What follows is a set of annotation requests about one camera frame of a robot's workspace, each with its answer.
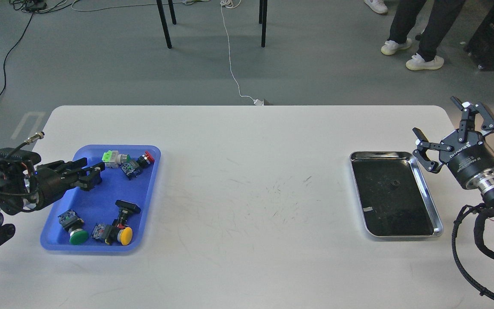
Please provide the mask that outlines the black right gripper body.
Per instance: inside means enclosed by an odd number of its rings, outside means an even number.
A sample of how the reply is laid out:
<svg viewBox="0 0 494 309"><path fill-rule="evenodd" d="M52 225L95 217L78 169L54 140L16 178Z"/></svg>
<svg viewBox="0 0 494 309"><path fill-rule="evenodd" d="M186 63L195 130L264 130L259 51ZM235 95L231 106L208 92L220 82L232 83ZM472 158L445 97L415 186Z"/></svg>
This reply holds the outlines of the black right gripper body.
<svg viewBox="0 0 494 309"><path fill-rule="evenodd" d="M451 152L440 153L440 161L447 165L461 188L476 188L472 179L485 170L494 171L494 151L485 141L482 133L470 130L464 142L459 141L458 130L442 139L442 143L451 146Z"/></svg>

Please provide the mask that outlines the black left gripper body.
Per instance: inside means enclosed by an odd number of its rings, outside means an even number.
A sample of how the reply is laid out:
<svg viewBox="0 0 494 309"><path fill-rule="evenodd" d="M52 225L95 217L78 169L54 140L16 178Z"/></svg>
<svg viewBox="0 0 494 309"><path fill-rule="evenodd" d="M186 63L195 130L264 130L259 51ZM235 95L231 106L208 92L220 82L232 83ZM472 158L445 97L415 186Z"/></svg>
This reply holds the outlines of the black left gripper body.
<svg viewBox="0 0 494 309"><path fill-rule="evenodd" d="M51 170L41 168L28 178L29 190L33 197L29 198L26 205L32 211L41 210L48 205L60 200L65 192L75 187L80 170Z"/></svg>

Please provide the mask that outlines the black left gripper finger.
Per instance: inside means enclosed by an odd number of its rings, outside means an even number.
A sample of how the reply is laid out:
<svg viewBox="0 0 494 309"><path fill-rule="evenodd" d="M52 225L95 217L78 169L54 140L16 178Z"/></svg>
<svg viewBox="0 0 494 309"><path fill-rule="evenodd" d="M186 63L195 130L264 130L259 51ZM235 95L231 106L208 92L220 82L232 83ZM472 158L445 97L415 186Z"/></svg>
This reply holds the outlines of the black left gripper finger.
<svg viewBox="0 0 494 309"><path fill-rule="evenodd" d="M80 188L82 191L90 191L102 182L101 172L105 166L91 166L86 168L75 168L61 174L61 181L66 184L68 190Z"/></svg>
<svg viewBox="0 0 494 309"><path fill-rule="evenodd" d="M87 158L82 157L76 161L64 162L63 160L51 162L49 164L42 164L41 169L49 169L55 172L65 172L67 170L77 170L82 169L87 165Z"/></svg>

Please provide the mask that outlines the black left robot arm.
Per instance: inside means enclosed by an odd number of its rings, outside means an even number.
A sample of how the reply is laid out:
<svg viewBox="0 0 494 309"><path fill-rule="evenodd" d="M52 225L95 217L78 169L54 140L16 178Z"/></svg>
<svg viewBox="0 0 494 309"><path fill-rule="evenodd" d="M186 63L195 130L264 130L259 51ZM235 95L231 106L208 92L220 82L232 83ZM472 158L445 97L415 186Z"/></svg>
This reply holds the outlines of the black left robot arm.
<svg viewBox="0 0 494 309"><path fill-rule="evenodd" d="M15 226L4 223L4 214L41 210L60 200L65 192L98 185L105 164L88 166L87 159L40 164L39 158L0 159L0 246L15 235Z"/></svg>

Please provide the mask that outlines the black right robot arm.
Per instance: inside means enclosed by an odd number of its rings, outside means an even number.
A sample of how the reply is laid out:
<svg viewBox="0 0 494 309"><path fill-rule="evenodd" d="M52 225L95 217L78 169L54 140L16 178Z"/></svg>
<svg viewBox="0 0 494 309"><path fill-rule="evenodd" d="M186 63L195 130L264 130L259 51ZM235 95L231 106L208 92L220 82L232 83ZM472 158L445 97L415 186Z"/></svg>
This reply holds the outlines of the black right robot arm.
<svg viewBox="0 0 494 309"><path fill-rule="evenodd" d="M458 229L464 219L475 214L473 237L476 248L494 260L494 150L486 142L486 136L494 133L494 114L483 103L461 102L451 97L461 111L459 127L440 142L429 142L418 128L413 128L417 148L413 156L431 173L447 167L461 188L476 189L482 203L465 205L459 211L452 229L451 247L453 259L464 279L483 297L494 301L494 292L477 282L464 268L457 252Z"/></svg>

